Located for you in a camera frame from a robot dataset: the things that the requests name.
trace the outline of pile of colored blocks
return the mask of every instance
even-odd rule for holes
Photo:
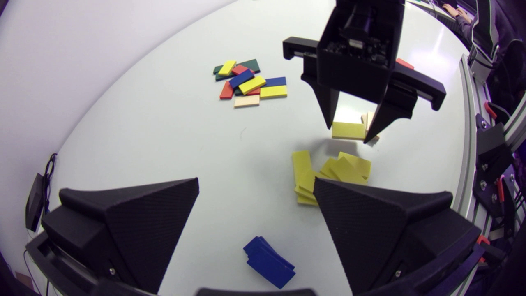
[[[256,236],[243,250],[247,264],[280,289],[296,274],[294,265],[278,255],[263,236]]]
[[[309,151],[293,152],[292,165],[298,203],[316,206],[318,202],[313,194],[316,177],[367,185],[371,173],[370,161],[345,152],[340,152],[337,160],[329,157],[319,172],[312,169]]]
[[[347,122],[333,122],[332,123],[332,138],[333,139],[346,139],[346,140],[363,140],[365,135],[369,131],[372,119],[374,118],[374,112],[367,112],[362,114],[362,123],[347,123]],[[373,140],[380,139],[379,135],[373,138]]]
[[[234,108],[259,106],[260,99],[287,96],[287,80],[285,77],[264,79],[256,59],[236,64],[236,61],[226,61],[224,65],[214,67],[216,81],[226,81],[219,98],[231,100],[234,94]]]

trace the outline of stack of blue blocks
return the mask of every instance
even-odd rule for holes
[[[262,236],[256,236],[243,250],[247,264],[278,288],[283,288],[296,274],[294,265],[274,251]]]

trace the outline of white wall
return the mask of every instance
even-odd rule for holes
[[[49,156],[137,61],[233,1],[7,4],[0,17],[0,251],[13,271],[27,274],[24,208],[35,174],[43,173]]]

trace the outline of green block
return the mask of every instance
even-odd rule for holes
[[[254,73],[261,72],[261,70],[259,69],[258,61],[256,59],[245,61],[245,62],[239,63],[238,65],[245,66],[245,67],[251,69],[252,71],[254,71]],[[214,67],[214,74],[216,75],[216,81],[222,80],[222,79],[219,79],[219,80],[217,79],[217,73],[219,73],[219,70],[221,70],[222,67],[223,67],[223,65]]]
[[[232,78],[236,76],[234,73],[230,74],[230,75],[227,75],[227,76],[222,76],[222,75],[219,75],[219,74],[216,74],[216,81],[221,81],[221,80],[225,80],[225,79],[229,79],[229,78]]]
[[[221,68],[223,68],[223,65],[215,66],[214,67],[214,74],[217,74],[219,72],[219,70],[221,70]]]
[[[252,71],[254,71],[255,73],[261,72],[261,70],[259,69],[258,61],[256,59],[242,62],[242,63],[239,63],[238,65],[245,66],[251,69]]]

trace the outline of round white table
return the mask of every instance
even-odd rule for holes
[[[375,145],[333,140],[302,60],[283,58],[289,36],[318,40],[334,7],[321,0],[241,0],[197,21],[124,74],[88,111],[58,153],[51,205],[61,188],[103,190],[199,177],[200,194],[159,290],[277,290],[242,250],[262,235],[296,275],[284,289],[350,295],[319,208],[296,203],[291,153],[309,150],[315,170],[344,151],[372,161],[369,185],[457,191],[464,143],[460,41],[406,5],[398,56],[441,81],[440,111],[419,99]],[[288,97],[259,107],[220,101],[214,66],[256,58],[263,77],[286,76]],[[376,105],[341,93],[335,121],[360,122]]]

